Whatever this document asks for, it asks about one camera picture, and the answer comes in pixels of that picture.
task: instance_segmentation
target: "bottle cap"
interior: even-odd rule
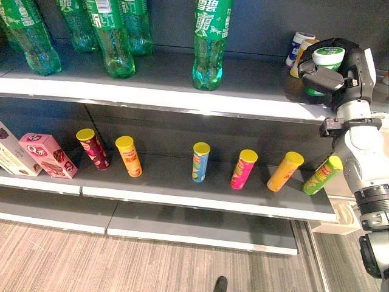
[[[286,153],[285,158],[288,162],[296,164],[298,166],[304,163],[304,157],[297,152],[290,151]]]
[[[328,162],[332,165],[334,169],[343,170],[342,160],[336,155],[332,155],[328,158]]]
[[[241,151],[239,158],[249,163],[255,163],[258,160],[258,155],[253,150],[244,149]]]
[[[88,141],[91,140],[94,136],[95,136],[95,131],[88,128],[78,131],[77,134],[75,135],[75,137],[79,141]]]
[[[198,142],[194,144],[193,151],[199,155],[206,155],[211,151],[211,147],[205,142]]]
[[[116,139],[115,145],[117,148],[126,148],[134,145],[134,139],[130,136],[122,136]]]
[[[316,36],[311,34],[311,33],[308,33],[308,32],[296,32],[294,37],[293,37],[293,41],[295,43],[301,44],[303,42],[303,40],[305,40],[307,38],[310,40],[314,40],[316,38]]]

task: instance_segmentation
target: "shelf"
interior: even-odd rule
[[[0,188],[0,219],[104,234],[116,201]]]
[[[111,165],[104,171],[97,170],[90,159],[83,155],[73,179],[52,179],[41,174],[37,178],[23,177],[23,186],[36,189],[39,182],[54,183],[57,184],[55,192],[62,192],[63,187],[76,186],[82,187],[83,196],[97,198],[298,220],[336,221],[323,190],[314,196],[301,192],[303,181],[310,173],[297,171],[278,193],[273,193],[267,189],[266,181],[275,167],[255,166],[245,187],[233,190],[229,185],[233,164],[209,161],[205,181],[198,184],[191,179],[191,159],[161,155],[140,155],[140,159],[143,174],[139,178],[128,176],[118,153],[114,153]],[[14,182],[19,180],[1,170],[0,184],[9,181],[8,178],[14,178]]]
[[[108,235],[297,254],[288,220],[119,202]]]
[[[100,53],[78,54],[70,45],[58,51],[63,71],[48,77],[34,75],[18,54],[20,64],[0,78],[0,96],[313,123],[333,115],[325,106],[305,104],[302,84],[279,62],[225,58],[221,87],[204,92],[192,85],[192,55],[137,58],[136,75],[116,80],[107,75]],[[0,72],[6,66],[0,59]]]

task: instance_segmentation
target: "pink snack box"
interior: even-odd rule
[[[77,172],[74,163],[51,135],[27,133],[19,144],[53,178],[72,178]]]

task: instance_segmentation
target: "blue chip can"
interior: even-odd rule
[[[198,142],[193,146],[192,179],[196,183],[201,183],[205,178],[210,150],[211,147],[204,142]]]

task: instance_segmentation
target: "orange chip can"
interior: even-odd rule
[[[116,147],[119,149],[128,174],[136,178],[142,174],[142,167],[136,153],[134,139],[130,136],[122,136],[116,139]]]
[[[299,153],[292,151],[286,153],[275,173],[268,180],[267,188],[278,192],[302,163],[304,163],[304,157]]]

